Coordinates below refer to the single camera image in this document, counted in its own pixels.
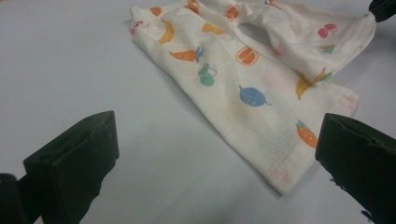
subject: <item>orange fruit print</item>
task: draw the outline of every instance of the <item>orange fruit print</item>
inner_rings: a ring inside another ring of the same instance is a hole
[[[258,58],[259,54],[257,51],[249,47],[245,47],[236,53],[236,60],[243,65],[252,65],[257,62]]]
[[[230,5],[227,7],[225,10],[225,17],[228,18],[228,20],[233,21],[239,16],[239,6],[237,5]]]
[[[305,143],[307,143],[312,148],[316,149],[318,146],[318,139],[315,134],[309,130],[302,121],[298,121],[296,124],[297,133],[300,135],[300,138],[303,139]]]
[[[151,10],[152,14],[154,14],[154,16],[156,16],[156,17],[161,15],[161,13],[163,12],[163,10],[160,7],[152,7],[150,10]]]
[[[189,8],[191,11],[195,12],[196,14],[199,14],[199,7],[196,4],[195,0],[190,0],[186,4],[186,8]]]

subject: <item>orange carrot print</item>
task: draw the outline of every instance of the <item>orange carrot print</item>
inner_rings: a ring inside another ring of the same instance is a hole
[[[152,14],[154,14],[154,16],[156,16],[156,17],[161,15],[161,13],[163,12],[163,10],[160,7],[152,7],[150,10],[151,10]]]
[[[186,4],[186,8],[195,12],[196,14],[199,14],[199,7],[196,4],[195,0],[189,0],[189,2]]]
[[[312,148],[316,149],[318,146],[318,139],[315,134],[309,130],[302,121],[298,121],[296,124],[297,133],[300,135],[300,138],[303,139],[305,143],[307,143]]]
[[[281,7],[277,6],[277,5],[274,3],[274,0],[265,0],[265,4],[267,4],[267,5],[269,5],[269,6],[272,6],[272,7],[276,7],[276,8],[278,8],[278,9],[282,10]]]
[[[169,53],[172,55],[172,57],[179,59],[181,61],[199,62],[199,58],[204,54],[204,50],[198,47],[197,50],[190,49],[187,51],[175,52],[175,53],[169,51]]]

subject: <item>printed cloth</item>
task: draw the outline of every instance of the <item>printed cloth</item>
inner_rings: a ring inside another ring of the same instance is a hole
[[[375,33],[372,13],[283,0],[183,0],[131,13],[134,42],[281,194],[314,162],[324,114],[354,112],[359,96],[329,79]],[[244,23],[265,29],[272,46],[244,35]]]

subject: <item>red cherry print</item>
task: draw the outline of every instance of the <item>red cherry print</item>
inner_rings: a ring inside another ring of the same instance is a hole
[[[322,37],[322,38],[326,38],[328,34],[329,34],[329,31],[325,28],[321,28],[318,31],[318,35],[320,35],[320,37]]]
[[[333,29],[335,29],[335,27],[337,27],[337,25],[335,25],[334,23],[329,23],[329,24],[324,25],[324,27],[327,30],[333,30]]]

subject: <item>pink strawberry print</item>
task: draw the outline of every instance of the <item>pink strawberry print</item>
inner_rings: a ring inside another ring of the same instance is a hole
[[[318,30],[318,35],[322,38],[327,38],[329,36],[329,31],[332,33],[332,35],[335,35],[337,25],[334,23],[328,23],[323,26],[320,30]]]
[[[135,23],[132,27],[131,27],[131,34],[134,35],[134,32],[136,30],[136,27],[138,27],[140,24],[142,24],[142,21],[138,21],[137,23]]]

